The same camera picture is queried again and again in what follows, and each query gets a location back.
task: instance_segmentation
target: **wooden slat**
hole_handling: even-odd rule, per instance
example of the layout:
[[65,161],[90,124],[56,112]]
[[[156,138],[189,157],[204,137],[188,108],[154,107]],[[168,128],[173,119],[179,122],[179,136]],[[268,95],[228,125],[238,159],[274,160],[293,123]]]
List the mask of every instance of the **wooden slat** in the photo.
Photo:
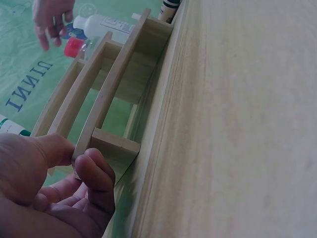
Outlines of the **wooden slat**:
[[89,89],[101,69],[105,46],[111,37],[112,32],[107,32],[95,53],[85,64],[62,103],[48,134],[58,133],[64,137],[68,136]]
[[63,78],[60,80],[58,86],[55,88],[38,121],[36,122],[34,129],[32,130],[31,137],[46,135],[49,131],[60,106],[79,74],[78,61],[80,60],[80,57],[81,54],[75,58]]
[[131,59],[140,36],[140,32],[147,17],[150,14],[150,11],[151,10],[146,9],[142,14],[142,17],[133,29],[124,47],[121,49],[102,88],[100,89],[97,99],[89,113],[85,126],[77,142],[73,154],[73,160],[75,160],[79,155],[83,154],[88,148],[95,127],[101,128],[103,125],[110,104],[114,98],[115,92],[119,86],[120,80],[125,72],[129,60]]
[[135,124],[136,119],[137,119],[137,111],[138,111],[138,105],[134,104],[132,106],[132,109],[131,109],[131,112],[130,112],[128,123],[127,123],[127,125],[125,127],[125,130],[124,130],[123,138],[131,139],[133,125]]

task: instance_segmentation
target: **wooden block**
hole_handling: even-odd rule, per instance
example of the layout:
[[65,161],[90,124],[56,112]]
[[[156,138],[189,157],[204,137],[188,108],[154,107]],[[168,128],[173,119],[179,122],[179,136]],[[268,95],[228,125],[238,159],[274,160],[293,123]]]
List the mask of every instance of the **wooden block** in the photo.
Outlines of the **wooden block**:
[[101,69],[103,51],[105,50],[107,41],[110,40],[111,37],[112,32],[107,32],[95,50],[95,53],[83,67],[62,103],[48,134],[58,133],[64,137],[68,136],[89,89]]
[[99,149],[107,158],[134,159],[141,145],[135,141],[95,128],[91,137],[91,147]]
[[85,126],[81,132],[78,139],[74,154],[73,161],[82,155],[85,150],[89,147],[91,136],[95,127],[101,128],[105,120],[106,114],[109,110],[110,104],[114,98],[116,90],[119,86],[121,78],[125,72],[125,69],[132,57],[135,46],[139,39],[143,25],[150,14],[150,9],[146,9],[142,14],[139,22],[133,29],[131,35],[129,36],[127,42],[121,49],[117,59],[115,60],[102,88],[99,91],[97,99],[89,113],[86,120]]

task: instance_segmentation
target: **white bottle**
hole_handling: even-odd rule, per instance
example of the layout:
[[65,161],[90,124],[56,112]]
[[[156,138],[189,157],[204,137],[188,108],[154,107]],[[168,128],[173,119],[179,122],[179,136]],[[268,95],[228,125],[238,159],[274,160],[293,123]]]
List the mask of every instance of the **white bottle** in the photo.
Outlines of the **white bottle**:
[[17,123],[9,120],[0,114],[0,133],[12,133],[17,135],[30,136],[31,133]]
[[84,30],[86,37],[99,36],[103,38],[108,31],[112,31],[112,39],[124,44],[131,34],[134,25],[102,15],[92,15],[88,18],[77,16],[73,27]]

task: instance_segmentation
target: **clear plastic bottle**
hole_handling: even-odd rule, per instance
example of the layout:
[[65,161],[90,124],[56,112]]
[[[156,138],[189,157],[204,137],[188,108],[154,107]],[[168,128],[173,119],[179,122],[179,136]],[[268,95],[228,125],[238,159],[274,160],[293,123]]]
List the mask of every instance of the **clear plastic bottle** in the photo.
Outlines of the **clear plastic bottle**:
[[124,44],[135,25],[108,16],[94,14],[88,18],[77,16],[73,27],[84,30],[88,38],[99,36],[103,38],[108,31],[113,32],[112,39]]
[[31,132],[0,114],[0,133],[30,136]]
[[75,58],[80,52],[84,53],[84,60],[88,60],[94,50],[100,43],[100,37],[92,37],[87,40],[80,40],[75,37],[69,38],[64,48],[64,55],[67,57]]

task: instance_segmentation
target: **wooden board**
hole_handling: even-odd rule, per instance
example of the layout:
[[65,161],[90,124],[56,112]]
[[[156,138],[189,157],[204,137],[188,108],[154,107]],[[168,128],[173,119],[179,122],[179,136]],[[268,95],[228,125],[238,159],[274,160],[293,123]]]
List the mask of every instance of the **wooden board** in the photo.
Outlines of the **wooden board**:
[[117,185],[109,229],[138,238],[315,237],[317,5],[182,5],[148,143],[122,178],[130,193]]

